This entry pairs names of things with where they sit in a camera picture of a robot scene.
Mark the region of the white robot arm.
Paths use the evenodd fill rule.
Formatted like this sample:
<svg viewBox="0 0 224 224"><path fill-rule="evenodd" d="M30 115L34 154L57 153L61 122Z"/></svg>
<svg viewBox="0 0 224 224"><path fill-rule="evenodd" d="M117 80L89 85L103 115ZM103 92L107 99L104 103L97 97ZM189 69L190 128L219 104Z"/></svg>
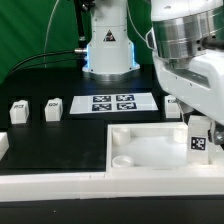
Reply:
<svg viewBox="0 0 224 224"><path fill-rule="evenodd" d="M162 89L182 107L211 119L209 140L224 144L224 0L147 0L151 29L144 37ZM104 82L136 74L128 38L128 0L81 0L91 13L86 77Z"/></svg>

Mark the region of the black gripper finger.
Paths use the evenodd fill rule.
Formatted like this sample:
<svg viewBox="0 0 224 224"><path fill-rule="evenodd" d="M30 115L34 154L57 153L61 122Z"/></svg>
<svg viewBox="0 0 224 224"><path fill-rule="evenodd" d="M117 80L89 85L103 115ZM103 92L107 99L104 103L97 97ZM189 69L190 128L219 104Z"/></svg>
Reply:
<svg viewBox="0 0 224 224"><path fill-rule="evenodd" d="M178 106L181 112L183 122L188 123L191 114L194 112L194 109L182 101L178 103Z"/></svg>
<svg viewBox="0 0 224 224"><path fill-rule="evenodd" d="M214 120L210 123L209 140L215 145L224 144L224 126Z"/></svg>

